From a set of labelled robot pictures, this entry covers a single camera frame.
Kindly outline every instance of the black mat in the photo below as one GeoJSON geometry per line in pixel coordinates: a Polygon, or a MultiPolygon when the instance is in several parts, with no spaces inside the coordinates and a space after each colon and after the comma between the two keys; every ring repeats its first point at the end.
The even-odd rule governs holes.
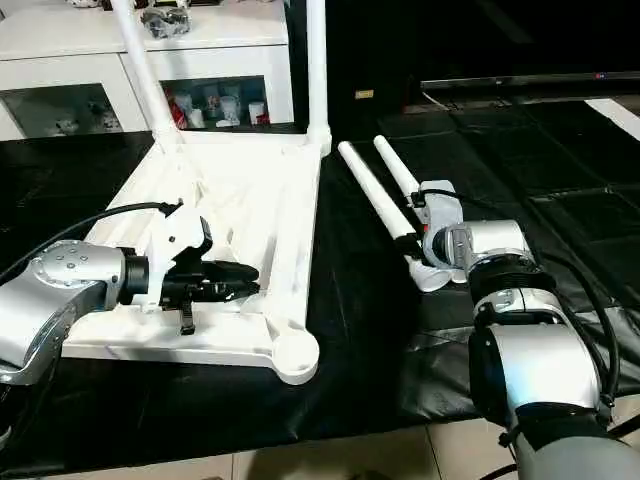
{"type": "MultiPolygon", "coordinates": [[[[391,139],[417,178],[446,178],[462,193],[495,202],[521,222],[538,248],[592,272],[623,344],[620,393],[640,392],[640,276],[634,269],[640,182],[632,168],[640,144],[582,103],[386,118],[360,136],[372,139],[376,132],[391,139]]],[[[104,184],[92,188],[117,190],[150,137],[109,138],[136,141],[117,153],[94,137],[43,142],[47,148],[36,156],[44,163],[33,176],[25,174],[24,189],[39,184],[41,169],[49,168],[46,178],[63,182],[73,203],[78,178],[62,166],[75,155],[86,158],[83,176],[90,165],[98,171],[128,165],[117,167],[117,180],[105,175],[104,184]]],[[[5,165],[28,165],[32,144],[0,144],[5,178],[12,172],[5,165]]],[[[371,142],[355,146],[402,205],[371,142]]],[[[104,206],[98,203],[96,209],[104,206]]],[[[13,205],[3,202],[2,208],[2,217],[15,216],[13,205]]],[[[60,212],[58,227],[76,215],[71,208],[65,217],[64,206],[60,212]]],[[[471,207],[465,216],[490,218],[471,207]]],[[[20,241],[26,248],[46,236],[37,221],[30,224],[0,240],[9,235],[17,252],[20,241]]],[[[575,281],[551,271],[597,333],[575,281]]],[[[322,165],[307,325],[320,343],[320,365],[298,387],[259,368],[64,359],[5,475],[145,464],[475,415],[468,394],[466,290],[417,292],[337,154],[322,165]]]]}

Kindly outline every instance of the white pipe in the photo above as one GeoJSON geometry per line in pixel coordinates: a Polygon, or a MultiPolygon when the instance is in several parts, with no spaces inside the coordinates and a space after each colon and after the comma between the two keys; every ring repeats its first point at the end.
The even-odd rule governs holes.
{"type": "Polygon", "coordinates": [[[184,143],[182,135],[176,127],[167,100],[156,78],[147,52],[144,48],[140,29],[142,28],[137,16],[134,15],[130,0],[112,0],[113,10],[118,18],[120,30],[124,38],[127,52],[131,58],[138,85],[142,91],[143,100],[151,118],[153,137],[160,143],[163,150],[171,145],[184,143]]]}
{"type": "Polygon", "coordinates": [[[358,155],[358,152],[353,148],[353,145],[349,142],[341,142],[338,145],[338,151],[345,162],[347,162],[353,176],[356,177],[362,191],[371,202],[371,205],[373,205],[373,208],[376,209],[378,216],[385,227],[387,227],[391,236],[396,239],[407,234],[415,234],[415,229],[385,189],[382,188],[382,185],[380,185],[378,179],[371,173],[369,167],[365,165],[360,155],[358,155]]]}
{"type": "MultiPolygon", "coordinates": [[[[362,191],[365,193],[380,220],[387,227],[391,236],[396,239],[407,234],[415,234],[416,231],[411,226],[406,217],[402,214],[398,206],[391,199],[389,194],[382,188],[380,182],[371,173],[364,161],[355,151],[349,142],[341,142],[338,151],[349,166],[349,169],[356,177],[362,191]]],[[[409,265],[409,274],[416,286],[423,292],[433,292],[444,287],[451,280],[449,270],[439,270],[437,268],[423,265],[420,260],[413,259],[405,255],[405,260],[409,265]]]]}
{"type": "Polygon", "coordinates": [[[411,172],[391,145],[389,145],[387,139],[382,135],[378,135],[373,139],[373,144],[376,146],[378,153],[380,153],[380,156],[387,165],[391,175],[393,175],[393,178],[400,187],[402,194],[405,197],[408,197],[412,193],[417,192],[420,188],[420,184],[415,177],[411,175],[411,172]]]}
{"type": "Polygon", "coordinates": [[[309,128],[307,136],[331,152],[327,107],[327,24],[325,0],[307,0],[307,61],[309,76],[309,128]]]}

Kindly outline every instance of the floor tile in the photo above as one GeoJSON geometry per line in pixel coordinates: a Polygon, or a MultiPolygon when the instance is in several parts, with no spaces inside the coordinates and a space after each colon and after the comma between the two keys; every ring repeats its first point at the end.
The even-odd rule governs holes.
{"type": "Polygon", "coordinates": [[[424,428],[234,455],[233,480],[439,480],[424,428]]]}
{"type": "MultiPolygon", "coordinates": [[[[503,429],[486,420],[430,425],[427,430],[442,480],[478,480],[513,463],[509,451],[498,445],[503,429]]],[[[516,480],[518,474],[501,478],[516,480]]]]}
{"type": "MultiPolygon", "coordinates": [[[[620,425],[640,413],[640,395],[618,398],[613,409],[613,425],[620,425]]],[[[640,451],[640,430],[630,433],[622,440],[640,451]]]]}
{"type": "Polygon", "coordinates": [[[231,455],[160,463],[146,467],[48,477],[50,480],[231,480],[231,455]]]}

